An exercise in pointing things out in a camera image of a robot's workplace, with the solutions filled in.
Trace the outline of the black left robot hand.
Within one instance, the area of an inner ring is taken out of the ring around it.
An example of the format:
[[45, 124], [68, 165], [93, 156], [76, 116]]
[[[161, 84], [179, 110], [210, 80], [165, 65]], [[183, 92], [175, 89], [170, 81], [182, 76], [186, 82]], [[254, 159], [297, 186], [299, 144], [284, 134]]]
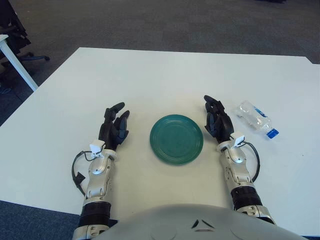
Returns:
[[120, 102], [105, 110], [104, 122], [100, 127], [98, 139], [103, 141], [105, 149], [116, 151], [129, 134], [127, 130], [127, 120], [130, 111], [125, 111], [120, 117], [117, 113], [125, 107], [124, 102]]

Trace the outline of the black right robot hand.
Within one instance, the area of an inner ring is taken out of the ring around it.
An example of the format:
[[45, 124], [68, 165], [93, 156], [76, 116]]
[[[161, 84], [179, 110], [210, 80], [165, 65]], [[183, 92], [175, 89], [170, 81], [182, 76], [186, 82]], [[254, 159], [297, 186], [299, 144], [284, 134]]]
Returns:
[[204, 100], [207, 113], [205, 129], [218, 144], [229, 141], [231, 134], [234, 133], [234, 127], [223, 104], [208, 95], [204, 96]]

